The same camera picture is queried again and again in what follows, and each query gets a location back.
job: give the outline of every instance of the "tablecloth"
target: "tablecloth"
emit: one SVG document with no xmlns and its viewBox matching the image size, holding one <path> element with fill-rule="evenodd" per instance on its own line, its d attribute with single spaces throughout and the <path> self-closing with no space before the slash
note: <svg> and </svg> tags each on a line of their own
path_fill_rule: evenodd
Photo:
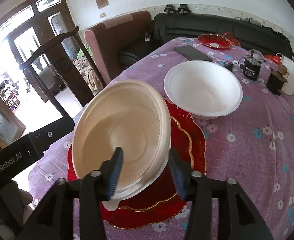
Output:
<svg viewBox="0 0 294 240">
<path fill-rule="evenodd" d="M 111 83 L 139 79 L 155 87 L 166 98 L 163 81 L 166 73 L 187 59 L 175 47 L 193 46 L 210 56 L 216 64 L 235 63 L 233 74 L 243 88 L 239 108 L 225 117 L 195 119 L 207 140 L 207 176 L 225 180 L 232 177 L 241 185 L 266 221 L 275 239 L 286 239 L 294 229 L 294 95 L 273 95 L 266 82 L 276 64 L 267 60 L 259 79 L 245 78 L 237 65 L 246 50 L 212 50 L 197 39 L 176 38 L 123 71 Z M 29 174 L 30 192 L 36 206 L 58 178 L 66 178 L 67 150 L 73 133 L 50 146 Z M 176 217 L 143 228 L 125 230 L 104 222 L 108 239 L 183 239 L 190 203 Z M 74 239 L 79 240 L 79 203 L 75 202 Z M 217 227 L 212 238 L 217 237 Z"/>
</svg>

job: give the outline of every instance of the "smartphone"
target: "smartphone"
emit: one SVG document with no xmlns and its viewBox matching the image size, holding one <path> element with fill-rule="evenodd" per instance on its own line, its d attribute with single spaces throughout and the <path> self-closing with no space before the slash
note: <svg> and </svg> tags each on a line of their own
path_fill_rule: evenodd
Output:
<svg viewBox="0 0 294 240">
<path fill-rule="evenodd" d="M 210 62 L 213 61 L 212 58 L 188 45 L 175 48 L 174 50 L 183 55 L 188 60 L 205 60 Z"/>
</svg>

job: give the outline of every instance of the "screw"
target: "screw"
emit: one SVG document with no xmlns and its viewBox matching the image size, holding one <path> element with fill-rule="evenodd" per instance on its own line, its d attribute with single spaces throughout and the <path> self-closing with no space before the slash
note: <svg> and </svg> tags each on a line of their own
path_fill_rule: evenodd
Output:
<svg viewBox="0 0 294 240">
<path fill-rule="evenodd" d="M 66 183 L 66 180 L 65 180 L 64 178 L 60 178 L 60 179 L 57 180 L 56 183 L 57 183 L 58 185 L 63 185 L 63 184 Z"/>
<path fill-rule="evenodd" d="M 193 171 L 193 172 L 191 173 L 191 176 L 193 176 L 193 177 L 201 177 L 202 174 L 201 174 L 201 172 L 199 172 L 199 171 Z"/>
<path fill-rule="evenodd" d="M 101 175 L 101 171 L 92 171 L 91 173 L 90 173 L 90 176 L 92 176 L 92 177 L 98 177 L 98 176 L 100 176 Z"/>
<path fill-rule="evenodd" d="M 229 179 L 227 179 L 227 183 L 229 183 L 229 184 L 231 184 L 231 185 L 235 185 L 235 184 L 237 184 L 236 180 L 233 179 L 233 178 L 229 178 Z"/>
</svg>

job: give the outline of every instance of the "red tray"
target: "red tray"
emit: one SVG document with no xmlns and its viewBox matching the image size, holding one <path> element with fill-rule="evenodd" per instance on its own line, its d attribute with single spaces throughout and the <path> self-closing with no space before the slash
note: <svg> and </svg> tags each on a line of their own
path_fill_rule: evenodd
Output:
<svg viewBox="0 0 294 240">
<path fill-rule="evenodd" d="M 172 121 L 171 147 L 176 148 L 180 157 L 190 162 L 194 170 L 205 174 L 206 142 L 202 130 L 188 112 L 168 101 L 166 103 Z M 68 151 L 68 163 L 68 180 L 75 180 L 77 177 L 72 166 L 71 147 Z M 131 229 L 170 219 L 177 215 L 185 204 L 186 202 L 176 195 L 170 170 L 166 166 L 154 183 L 138 195 L 121 201 L 117 210 L 107 211 L 102 204 L 100 210 L 103 220 L 119 228 Z"/>
<path fill-rule="evenodd" d="M 218 34 L 203 34 L 198 36 L 201 44 L 213 49 L 229 49 L 232 46 L 230 40 Z"/>
</svg>

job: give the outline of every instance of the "green cloth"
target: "green cloth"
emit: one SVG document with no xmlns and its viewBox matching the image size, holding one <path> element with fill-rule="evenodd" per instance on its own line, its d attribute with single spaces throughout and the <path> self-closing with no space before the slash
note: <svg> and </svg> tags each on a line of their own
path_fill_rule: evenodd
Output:
<svg viewBox="0 0 294 240">
<path fill-rule="evenodd" d="M 88 46 L 87 43 L 85 44 L 85 48 L 86 48 L 87 51 L 89 52 L 90 56 L 92 56 L 92 51 L 91 51 L 91 49 L 89 48 L 89 46 Z M 84 56 L 84 53 L 82 52 L 82 50 L 80 50 L 80 51 L 78 52 L 77 58 L 81 58 L 81 57 L 83 57 L 83 56 Z"/>
</svg>

